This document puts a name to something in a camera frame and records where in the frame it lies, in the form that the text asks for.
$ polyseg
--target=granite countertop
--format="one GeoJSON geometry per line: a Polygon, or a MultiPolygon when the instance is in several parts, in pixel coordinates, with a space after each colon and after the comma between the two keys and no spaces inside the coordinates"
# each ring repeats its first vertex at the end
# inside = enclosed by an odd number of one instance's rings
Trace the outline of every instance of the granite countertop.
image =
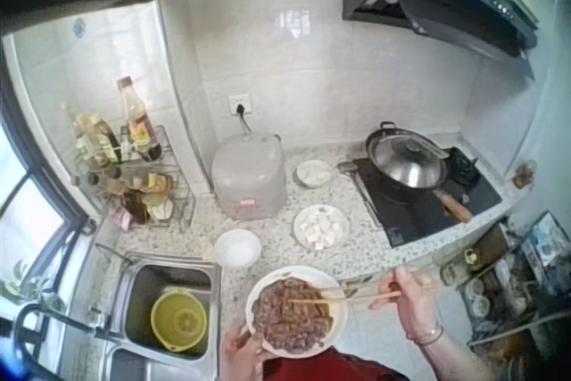
{"type": "MultiPolygon", "coordinates": [[[[432,138],[443,147],[457,145],[468,155],[472,154],[457,136],[432,138]]],[[[136,229],[120,237],[117,250],[208,259],[209,253],[211,254],[211,244],[221,233],[233,228],[252,231],[262,244],[259,260],[249,269],[225,269],[223,273],[221,329],[226,330],[234,318],[244,313],[246,298],[255,283],[274,269],[287,265],[311,265],[338,279],[384,271],[427,256],[489,225],[513,207],[525,194],[525,191],[517,191],[510,183],[501,184],[494,174],[479,162],[478,168],[501,195],[500,204],[475,216],[466,225],[458,224],[423,240],[391,248],[384,230],[376,227],[368,214],[351,178],[338,174],[328,186],[320,189],[305,189],[297,185],[293,179],[296,166],[303,161],[320,159],[335,166],[338,162],[365,156],[363,144],[293,149],[287,152],[286,158],[288,201],[276,218],[255,221],[232,220],[222,213],[214,196],[207,195],[197,199],[192,226],[186,233],[181,234],[178,226],[165,229],[136,229]],[[349,219],[351,233],[341,246],[313,252],[302,247],[293,237],[292,225],[296,214],[316,203],[334,205],[349,219]]],[[[111,266],[102,291],[102,294],[107,294],[108,299],[116,276],[117,268],[111,266]]]]}

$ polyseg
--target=wooden wok handle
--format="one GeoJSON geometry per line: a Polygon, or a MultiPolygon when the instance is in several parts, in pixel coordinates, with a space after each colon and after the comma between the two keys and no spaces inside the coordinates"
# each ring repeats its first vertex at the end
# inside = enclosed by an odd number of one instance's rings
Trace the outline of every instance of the wooden wok handle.
{"type": "Polygon", "coordinates": [[[472,220],[473,216],[470,210],[456,201],[452,195],[445,193],[442,189],[435,189],[432,192],[460,222],[468,223],[472,220]]]}

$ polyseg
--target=window frame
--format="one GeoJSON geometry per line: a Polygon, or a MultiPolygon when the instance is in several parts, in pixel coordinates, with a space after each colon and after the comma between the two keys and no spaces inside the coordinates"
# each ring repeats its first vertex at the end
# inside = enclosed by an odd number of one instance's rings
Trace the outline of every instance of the window frame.
{"type": "MultiPolygon", "coordinates": [[[[47,241],[38,257],[30,265],[23,282],[30,278],[41,275],[48,267],[54,256],[66,246],[62,261],[55,273],[54,281],[50,290],[57,292],[62,282],[63,272],[70,259],[73,247],[79,238],[81,229],[87,222],[87,214],[70,195],[67,189],[58,179],[47,159],[42,154],[36,139],[34,138],[21,110],[18,98],[15,94],[12,78],[8,71],[4,47],[1,46],[0,56],[0,125],[8,138],[12,149],[26,170],[10,192],[6,201],[0,207],[0,218],[4,215],[10,203],[21,190],[27,180],[32,180],[42,196],[62,217],[63,223],[55,234],[47,241]]],[[[43,318],[39,335],[31,335],[34,338],[34,356],[39,355],[41,342],[46,338],[49,318],[43,318]]]]}

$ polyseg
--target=plate of tofu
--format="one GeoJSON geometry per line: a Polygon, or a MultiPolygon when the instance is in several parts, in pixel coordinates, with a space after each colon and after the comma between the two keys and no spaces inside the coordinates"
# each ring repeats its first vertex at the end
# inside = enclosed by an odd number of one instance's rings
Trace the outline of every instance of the plate of tofu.
{"type": "Polygon", "coordinates": [[[332,205],[312,205],[295,217],[294,235],[308,249],[330,249],[343,243],[349,236],[349,220],[332,205]]]}

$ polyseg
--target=bracelet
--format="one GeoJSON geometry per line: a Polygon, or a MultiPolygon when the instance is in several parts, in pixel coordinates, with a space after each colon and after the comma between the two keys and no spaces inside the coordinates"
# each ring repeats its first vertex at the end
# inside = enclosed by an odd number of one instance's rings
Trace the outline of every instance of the bracelet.
{"type": "Polygon", "coordinates": [[[424,347],[426,345],[430,345],[435,343],[440,339],[440,337],[444,334],[444,327],[436,322],[436,326],[427,334],[421,336],[414,336],[412,334],[407,334],[407,339],[410,339],[414,344],[418,345],[419,347],[424,347]]]}

